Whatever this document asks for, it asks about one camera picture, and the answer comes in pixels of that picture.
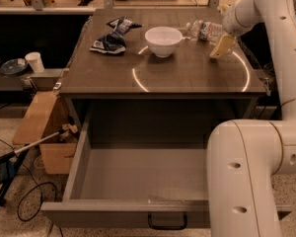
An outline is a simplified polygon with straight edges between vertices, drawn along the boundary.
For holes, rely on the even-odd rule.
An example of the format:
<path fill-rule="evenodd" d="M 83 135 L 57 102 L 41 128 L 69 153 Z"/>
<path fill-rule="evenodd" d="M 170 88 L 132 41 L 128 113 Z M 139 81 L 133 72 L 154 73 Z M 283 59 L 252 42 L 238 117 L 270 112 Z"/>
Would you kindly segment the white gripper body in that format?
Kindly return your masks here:
<path fill-rule="evenodd" d="M 241 36 L 245 32 L 245 28 L 237 20 L 237 6 L 224 5 L 222 27 L 223 30 L 235 38 Z"/>

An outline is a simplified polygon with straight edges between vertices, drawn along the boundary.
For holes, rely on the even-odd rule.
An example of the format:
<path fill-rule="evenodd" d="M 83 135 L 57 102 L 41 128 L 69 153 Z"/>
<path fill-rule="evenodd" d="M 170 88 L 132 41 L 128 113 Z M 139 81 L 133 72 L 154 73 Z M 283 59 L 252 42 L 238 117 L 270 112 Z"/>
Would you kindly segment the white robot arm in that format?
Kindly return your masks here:
<path fill-rule="evenodd" d="M 233 119 L 211 132 L 206 152 L 212 237 L 282 237 L 271 176 L 296 173 L 296 0 L 241 0 L 223 29 L 233 37 L 263 22 L 280 120 Z"/>

